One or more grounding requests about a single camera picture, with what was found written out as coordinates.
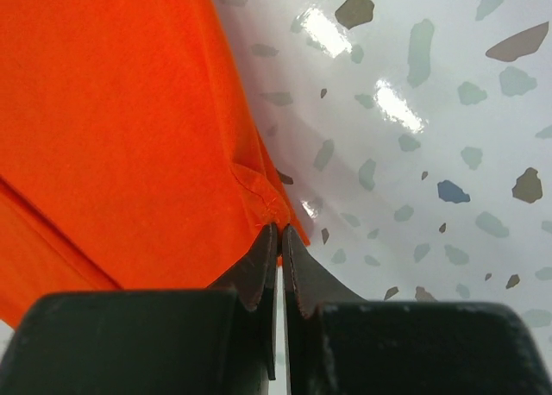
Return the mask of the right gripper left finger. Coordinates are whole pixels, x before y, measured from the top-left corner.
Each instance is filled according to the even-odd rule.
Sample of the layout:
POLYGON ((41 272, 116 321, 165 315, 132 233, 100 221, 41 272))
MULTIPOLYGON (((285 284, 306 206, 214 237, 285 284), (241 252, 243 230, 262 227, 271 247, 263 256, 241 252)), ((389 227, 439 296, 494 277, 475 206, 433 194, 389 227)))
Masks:
POLYGON ((275 378, 278 230, 204 289, 39 299, 1 361, 4 394, 265 394, 275 378))

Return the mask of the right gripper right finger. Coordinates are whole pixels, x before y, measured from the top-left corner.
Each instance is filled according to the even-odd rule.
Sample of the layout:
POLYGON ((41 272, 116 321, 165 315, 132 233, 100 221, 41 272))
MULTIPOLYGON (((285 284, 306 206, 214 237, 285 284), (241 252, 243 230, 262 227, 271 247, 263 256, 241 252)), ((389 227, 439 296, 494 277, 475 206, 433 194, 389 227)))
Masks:
POLYGON ((522 319, 487 302, 369 301, 282 235, 291 394, 548 394, 522 319))

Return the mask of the orange t shirt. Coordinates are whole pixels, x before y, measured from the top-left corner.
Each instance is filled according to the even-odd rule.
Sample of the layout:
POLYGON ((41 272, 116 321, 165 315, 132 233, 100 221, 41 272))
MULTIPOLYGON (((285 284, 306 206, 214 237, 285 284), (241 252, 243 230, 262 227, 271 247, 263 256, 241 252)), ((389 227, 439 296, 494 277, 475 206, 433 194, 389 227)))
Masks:
POLYGON ((1 0, 1 318, 202 288, 298 225, 211 0, 1 0))

